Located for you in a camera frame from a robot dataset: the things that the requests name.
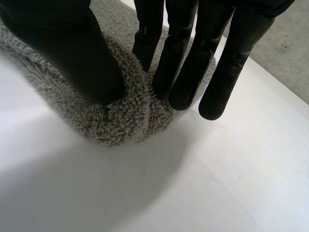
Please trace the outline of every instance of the fluffy towel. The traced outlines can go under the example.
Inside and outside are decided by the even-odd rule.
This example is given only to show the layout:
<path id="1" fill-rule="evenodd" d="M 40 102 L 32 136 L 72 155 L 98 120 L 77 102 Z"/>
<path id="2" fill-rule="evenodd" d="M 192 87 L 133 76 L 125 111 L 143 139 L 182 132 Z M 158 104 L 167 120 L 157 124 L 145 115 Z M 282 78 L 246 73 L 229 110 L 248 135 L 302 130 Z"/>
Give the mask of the fluffy towel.
<path id="1" fill-rule="evenodd" d="M 168 29 L 163 28 L 152 67 L 146 74 L 131 53 L 134 34 L 139 28 L 136 12 L 119 0 L 92 0 L 91 9 L 122 68 L 126 82 L 125 96 L 109 106 L 89 102 L 75 91 L 51 64 L 14 37 L 1 21 L 0 48 L 47 104 L 82 136 L 105 146 L 140 142 L 166 129 L 178 115 L 166 101 L 157 100 L 151 89 Z M 199 96 L 204 92 L 214 69 L 213 60 Z"/>

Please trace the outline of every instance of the white table surface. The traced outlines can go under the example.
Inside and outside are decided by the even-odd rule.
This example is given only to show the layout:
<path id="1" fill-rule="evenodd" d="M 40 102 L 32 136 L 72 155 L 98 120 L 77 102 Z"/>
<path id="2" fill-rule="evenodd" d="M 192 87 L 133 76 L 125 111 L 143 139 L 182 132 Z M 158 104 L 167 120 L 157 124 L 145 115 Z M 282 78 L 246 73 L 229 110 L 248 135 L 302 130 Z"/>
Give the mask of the white table surface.
<path id="1" fill-rule="evenodd" d="M 0 231 L 308 232 L 309 106 L 250 59 L 219 120 L 106 149 L 0 58 Z"/>

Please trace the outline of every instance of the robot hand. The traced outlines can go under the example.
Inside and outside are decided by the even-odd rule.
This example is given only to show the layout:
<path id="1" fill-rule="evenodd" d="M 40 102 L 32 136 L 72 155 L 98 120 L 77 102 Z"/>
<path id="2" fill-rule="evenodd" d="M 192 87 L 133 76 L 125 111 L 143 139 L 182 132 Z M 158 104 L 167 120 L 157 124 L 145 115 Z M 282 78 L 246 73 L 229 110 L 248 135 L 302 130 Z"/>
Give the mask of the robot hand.
<path id="1" fill-rule="evenodd" d="M 169 35 L 153 78 L 153 88 L 159 99 L 168 99 L 176 110 L 186 110 L 192 104 L 224 29 L 233 15 L 224 52 L 199 105 L 202 117 L 218 119 L 225 110 L 253 46 L 274 22 L 274 18 L 251 14 L 228 2 L 166 0 Z M 135 0 L 135 5 L 140 28 L 135 36 L 133 53 L 141 61 L 144 70 L 148 71 L 161 36 L 164 0 Z M 179 72 L 196 12 L 196 35 Z"/>

